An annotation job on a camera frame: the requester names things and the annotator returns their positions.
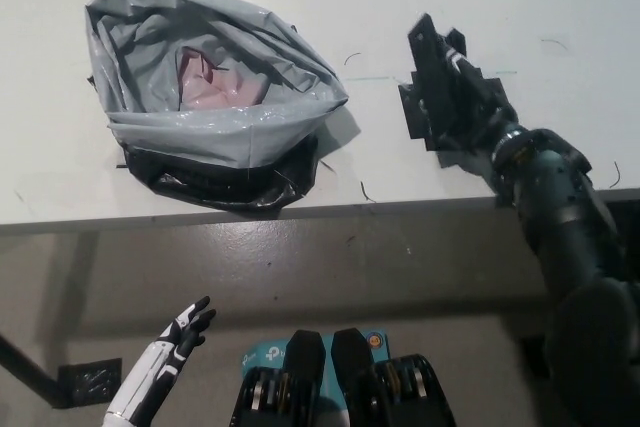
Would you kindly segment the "robot left white-black hand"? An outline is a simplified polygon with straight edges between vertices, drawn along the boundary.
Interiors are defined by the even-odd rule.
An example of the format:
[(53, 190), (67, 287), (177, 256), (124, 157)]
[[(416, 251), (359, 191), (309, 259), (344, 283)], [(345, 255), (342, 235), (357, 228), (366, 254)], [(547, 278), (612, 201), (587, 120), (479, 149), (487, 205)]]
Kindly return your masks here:
[(144, 350), (107, 408), (104, 426), (149, 426), (216, 316), (205, 296), (176, 316)]

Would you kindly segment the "robot right black hand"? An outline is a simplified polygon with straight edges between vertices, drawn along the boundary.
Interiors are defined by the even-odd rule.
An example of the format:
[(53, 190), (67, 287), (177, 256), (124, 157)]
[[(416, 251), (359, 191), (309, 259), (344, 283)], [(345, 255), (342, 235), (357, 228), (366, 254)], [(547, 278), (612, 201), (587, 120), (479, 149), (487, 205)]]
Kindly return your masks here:
[(437, 33), (428, 17), (410, 32), (417, 105), (424, 138), (434, 151), (471, 151), (495, 124), (517, 114), (497, 78), (487, 79), (466, 56), (465, 36)]

